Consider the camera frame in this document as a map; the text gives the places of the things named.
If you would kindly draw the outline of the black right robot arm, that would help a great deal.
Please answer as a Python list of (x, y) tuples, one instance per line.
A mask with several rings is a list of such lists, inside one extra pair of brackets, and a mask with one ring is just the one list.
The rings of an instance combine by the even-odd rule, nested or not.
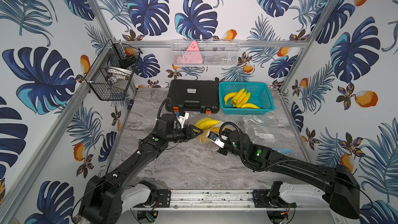
[(274, 172), (306, 182), (324, 192), (322, 200), (334, 212), (350, 219), (360, 217), (360, 188), (350, 170), (341, 164), (324, 167), (285, 156), (269, 147), (254, 144), (240, 130), (226, 128), (217, 138), (223, 143), (218, 152), (240, 157), (254, 172)]

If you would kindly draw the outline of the yellow banana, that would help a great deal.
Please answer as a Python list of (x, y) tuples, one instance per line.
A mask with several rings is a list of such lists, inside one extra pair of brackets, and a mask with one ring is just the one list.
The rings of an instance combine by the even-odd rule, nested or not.
[(245, 103), (241, 106), (241, 108), (245, 108), (245, 109), (260, 109), (258, 106), (256, 106), (255, 104), (252, 103)]
[(236, 95), (237, 92), (231, 92), (225, 95), (224, 97), (224, 104), (227, 105), (228, 103), (232, 105), (236, 105)]
[(236, 95), (234, 95), (231, 99), (231, 103), (237, 105), (238, 104), (238, 100), (240, 99), (240, 97), (245, 93), (245, 88), (242, 88), (240, 91), (237, 92)]

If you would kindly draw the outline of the clear zip-top bag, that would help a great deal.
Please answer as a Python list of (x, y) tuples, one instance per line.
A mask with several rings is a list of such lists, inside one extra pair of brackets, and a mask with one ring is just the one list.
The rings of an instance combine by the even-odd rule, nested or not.
[(282, 142), (278, 120), (275, 117), (246, 115), (238, 122), (238, 126), (254, 144), (269, 147), (283, 155), (292, 153), (292, 149)]

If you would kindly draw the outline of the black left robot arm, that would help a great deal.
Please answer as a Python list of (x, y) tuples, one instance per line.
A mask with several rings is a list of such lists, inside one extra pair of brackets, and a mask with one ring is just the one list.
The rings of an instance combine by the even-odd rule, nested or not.
[(141, 139), (137, 151), (103, 177), (93, 176), (81, 198), (79, 215), (92, 224), (115, 224), (129, 208), (153, 204), (155, 187), (142, 182), (128, 184), (147, 164), (167, 150), (169, 143), (183, 143), (203, 133), (194, 125), (181, 126), (172, 114), (157, 118), (153, 131)]

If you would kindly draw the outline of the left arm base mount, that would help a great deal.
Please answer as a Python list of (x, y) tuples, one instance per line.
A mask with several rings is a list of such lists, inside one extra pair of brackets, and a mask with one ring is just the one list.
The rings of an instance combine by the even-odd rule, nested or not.
[(125, 191), (128, 207), (169, 208), (171, 191), (162, 189), (148, 181), (140, 181)]

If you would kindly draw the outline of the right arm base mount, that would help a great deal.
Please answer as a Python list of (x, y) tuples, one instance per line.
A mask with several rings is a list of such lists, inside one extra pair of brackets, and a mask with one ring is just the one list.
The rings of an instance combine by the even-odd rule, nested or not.
[(252, 200), (255, 208), (296, 208), (296, 203), (288, 203), (280, 197), (281, 181), (273, 182), (270, 189), (255, 189)]

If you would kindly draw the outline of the clear bag with banana peel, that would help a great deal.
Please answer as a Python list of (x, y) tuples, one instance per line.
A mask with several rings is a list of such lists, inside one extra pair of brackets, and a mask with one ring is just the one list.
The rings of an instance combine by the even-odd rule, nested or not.
[[(189, 124), (195, 125), (199, 120), (201, 120), (203, 118), (210, 118), (210, 117), (196, 116), (192, 120), (189, 121)], [(220, 128), (223, 123), (224, 122), (222, 120), (220, 120), (220, 122), (216, 126), (214, 126), (213, 128)], [(197, 143), (200, 143), (200, 144), (209, 144), (209, 143), (211, 143), (211, 141), (210, 142), (202, 142), (201, 137), (202, 137), (203, 133), (200, 134), (197, 138), (193, 139), (193, 141), (195, 141)]]

